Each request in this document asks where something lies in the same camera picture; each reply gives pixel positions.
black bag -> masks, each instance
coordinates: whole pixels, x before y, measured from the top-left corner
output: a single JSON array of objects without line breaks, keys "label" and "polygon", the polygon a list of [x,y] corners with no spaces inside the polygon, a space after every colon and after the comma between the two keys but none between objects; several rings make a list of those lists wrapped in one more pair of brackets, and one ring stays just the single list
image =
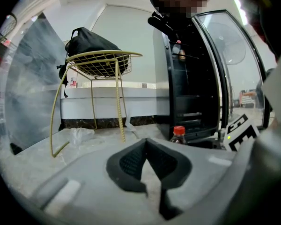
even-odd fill
[{"label": "black bag", "polygon": [[[73,34],[75,31],[78,31],[78,35],[76,37],[73,37]],[[115,44],[112,42],[106,40],[105,38],[99,36],[98,34],[91,32],[87,30],[86,28],[77,28],[74,29],[72,32],[72,36],[70,41],[66,44],[65,50],[67,52],[68,56],[74,56],[80,53],[86,53],[86,52],[93,52],[93,51],[100,51],[100,50],[120,50]],[[118,65],[119,65],[119,70],[120,73],[122,74],[126,69],[127,69],[127,61],[129,58],[129,55],[123,56],[122,54],[110,54],[106,55],[105,57],[102,57],[102,59],[111,59],[116,57],[118,59]],[[96,60],[96,58],[92,58],[92,56],[88,57],[88,60]],[[101,62],[99,63],[94,63],[94,66],[104,66],[106,63]],[[112,77],[115,76],[114,71],[115,71],[115,63],[110,64],[112,69],[107,70],[107,72],[104,73],[105,77]],[[57,66],[57,69],[60,68],[59,71],[59,78],[62,79],[66,68],[67,68],[67,63],[65,61],[64,65]],[[91,73],[89,72],[88,75],[92,76],[102,76],[101,73]],[[67,76],[65,77],[63,84],[67,86],[68,80]]]}]

glass panel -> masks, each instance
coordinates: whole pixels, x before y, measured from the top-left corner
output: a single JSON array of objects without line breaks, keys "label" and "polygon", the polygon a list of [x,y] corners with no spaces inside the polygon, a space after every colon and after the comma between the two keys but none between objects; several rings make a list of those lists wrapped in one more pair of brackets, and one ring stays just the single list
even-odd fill
[{"label": "glass panel", "polygon": [[246,113],[256,126],[262,125],[262,79],[247,39],[226,13],[202,15],[199,19],[210,33],[224,66],[229,93],[228,122]]}]

chair leg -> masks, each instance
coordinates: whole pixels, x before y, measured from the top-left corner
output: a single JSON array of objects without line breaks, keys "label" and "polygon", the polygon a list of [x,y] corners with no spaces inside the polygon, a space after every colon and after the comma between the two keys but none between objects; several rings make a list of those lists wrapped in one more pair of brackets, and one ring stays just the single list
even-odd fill
[{"label": "chair leg", "polygon": [[65,144],[63,144],[55,153],[53,153],[53,144],[52,144],[52,130],[53,130],[53,117],[54,117],[54,111],[55,111],[55,105],[56,105],[56,101],[57,101],[57,98],[58,98],[58,94],[59,94],[59,91],[61,89],[61,86],[62,86],[62,83],[67,75],[67,72],[69,70],[69,67],[67,68],[67,70],[65,71],[61,81],[60,81],[60,84],[59,84],[59,87],[57,89],[57,92],[56,92],[56,95],[55,95],[55,99],[54,99],[54,103],[53,103],[53,108],[52,108],[52,113],[51,113],[51,120],[50,120],[50,150],[51,150],[51,156],[52,157],[56,157],[61,150],[64,149],[65,146],[67,146],[70,142],[66,142]]},{"label": "chair leg", "polygon": [[124,92],[123,92],[123,84],[122,84],[121,73],[119,73],[119,76],[120,76],[120,81],[121,81],[121,89],[122,89],[122,97],[123,97],[124,110],[125,110],[125,115],[126,115],[126,119],[127,119],[127,112],[126,112],[126,106],[125,106],[125,99],[124,99]]},{"label": "chair leg", "polygon": [[118,68],[118,60],[116,60],[116,95],[117,95],[117,110],[118,110],[118,123],[120,126],[120,132],[122,137],[122,142],[125,142],[125,133],[124,133],[124,126],[123,126],[123,120],[122,120],[122,113],[121,113],[121,103],[120,103],[120,96],[118,92],[118,74],[119,74],[119,68]]},{"label": "chair leg", "polygon": [[97,120],[95,116],[95,107],[94,107],[94,96],[93,96],[93,80],[90,80],[90,87],[91,87],[91,93],[92,93],[92,106],[93,106],[93,115],[94,115],[94,122],[95,122],[95,129],[97,129]]}]

wire rack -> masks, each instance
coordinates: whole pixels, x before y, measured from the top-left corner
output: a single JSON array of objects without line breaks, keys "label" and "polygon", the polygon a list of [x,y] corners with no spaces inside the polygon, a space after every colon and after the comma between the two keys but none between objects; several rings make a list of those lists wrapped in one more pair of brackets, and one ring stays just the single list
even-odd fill
[{"label": "wire rack", "polygon": [[121,75],[125,75],[132,70],[132,57],[141,57],[140,53],[104,50],[96,52],[85,52],[69,57],[67,62],[70,65],[84,72],[87,75],[101,78],[113,78],[116,76],[116,60]]}]

glass door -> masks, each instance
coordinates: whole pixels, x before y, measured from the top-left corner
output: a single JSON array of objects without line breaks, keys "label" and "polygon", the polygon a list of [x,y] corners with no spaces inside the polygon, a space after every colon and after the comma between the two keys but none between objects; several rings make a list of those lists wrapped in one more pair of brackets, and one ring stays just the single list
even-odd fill
[{"label": "glass door", "polygon": [[222,111],[228,112],[226,122],[246,113],[256,126],[267,127],[269,105],[261,90],[266,74],[250,36],[226,10],[199,14],[196,20],[212,40],[224,70],[228,108]]}]

